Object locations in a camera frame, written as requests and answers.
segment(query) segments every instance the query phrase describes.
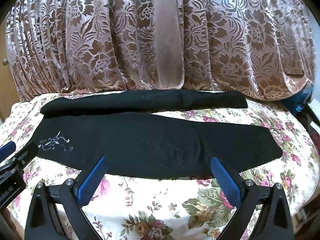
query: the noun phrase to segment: floral embroidery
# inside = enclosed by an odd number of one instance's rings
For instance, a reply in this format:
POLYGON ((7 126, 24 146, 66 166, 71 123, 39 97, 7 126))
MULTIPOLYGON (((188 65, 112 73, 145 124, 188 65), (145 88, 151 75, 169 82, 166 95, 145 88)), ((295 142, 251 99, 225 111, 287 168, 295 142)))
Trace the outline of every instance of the floral embroidery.
POLYGON ((38 145, 38 148, 41 148, 44 151, 54 150, 56 145, 60 145, 65 152, 71 152, 73 150, 73 147, 70 147, 69 149, 66 149, 66 143, 69 143, 69 139, 65 139, 62 135, 60 135, 61 132, 59 132, 54 138, 49 138, 46 140, 41 140, 40 144, 38 145))

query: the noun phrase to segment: folded black fabric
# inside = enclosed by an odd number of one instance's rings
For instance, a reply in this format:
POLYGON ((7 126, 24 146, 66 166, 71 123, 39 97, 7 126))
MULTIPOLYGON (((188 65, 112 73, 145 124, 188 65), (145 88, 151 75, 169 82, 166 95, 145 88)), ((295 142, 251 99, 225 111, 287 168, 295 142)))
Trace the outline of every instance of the folded black fabric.
POLYGON ((108 154, 109 174, 140 178, 208 176, 213 156, 238 172, 282 156, 265 127, 133 112, 45 115, 31 140, 41 158, 82 170, 108 154))
POLYGON ((138 90, 84 98, 57 98, 40 111, 46 118, 64 115, 97 115, 122 112, 163 112, 211 108, 247 108, 239 91, 210 93, 194 90, 138 90))

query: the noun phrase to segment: brown damask fabric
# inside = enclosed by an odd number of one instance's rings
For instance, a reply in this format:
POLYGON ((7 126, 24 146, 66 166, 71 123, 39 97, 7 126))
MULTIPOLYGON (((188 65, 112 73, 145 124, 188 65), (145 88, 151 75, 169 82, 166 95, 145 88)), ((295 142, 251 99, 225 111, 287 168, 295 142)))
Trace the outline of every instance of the brown damask fabric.
POLYGON ((21 101, 166 88, 271 101, 315 71, 301 0, 17 0, 6 44, 21 101))

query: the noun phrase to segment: blue gripper pad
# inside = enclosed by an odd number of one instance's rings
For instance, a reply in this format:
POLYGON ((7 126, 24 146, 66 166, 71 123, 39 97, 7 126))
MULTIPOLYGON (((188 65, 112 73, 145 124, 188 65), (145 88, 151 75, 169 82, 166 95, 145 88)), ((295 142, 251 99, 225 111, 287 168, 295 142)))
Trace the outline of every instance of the blue gripper pad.
POLYGON ((94 192, 103 179, 104 174, 106 174, 108 170, 109 162, 110 160, 103 156, 79 187, 77 194, 77 203, 80 207, 89 204, 94 192))
POLYGON ((240 188, 222 166, 217 157, 211 159, 210 168, 229 203, 234 207, 239 207, 241 205, 240 188))
POLYGON ((13 141, 8 142, 0 148, 0 162, 3 162, 16 151, 16 144, 13 141))

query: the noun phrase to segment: floral bedspread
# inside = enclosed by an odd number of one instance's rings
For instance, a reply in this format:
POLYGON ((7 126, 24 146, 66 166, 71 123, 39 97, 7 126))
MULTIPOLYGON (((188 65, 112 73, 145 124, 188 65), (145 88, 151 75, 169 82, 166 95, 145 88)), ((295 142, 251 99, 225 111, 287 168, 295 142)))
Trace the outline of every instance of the floral bedspread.
MULTIPOLYGON (((41 122, 40 108, 60 94, 45 94, 31 102, 13 105, 10 117, 0 127, 0 146, 14 141, 20 150, 41 122)), ((232 122, 260 125, 270 129, 283 149, 280 159, 241 173, 263 186, 281 182, 291 215, 313 194, 319 179, 318 153, 305 129, 278 104, 248 100, 247 109, 208 109, 187 112, 162 112, 159 115, 198 122, 232 122)), ((35 158, 25 168, 24 190, 9 210, 24 227, 35 185, 61 184, 76 178, 80 171, 35 158)), ((63 212, 66 233, 77 239, 63 212)), ((252 216, 242 239, 248 239, 260 213, 252 216)), ((89 205, 83 207, 102 239, 116 240, 198 240, 216 239, 236 208, 225 198, 215 179, 139 179, 106 174, 89 205)))

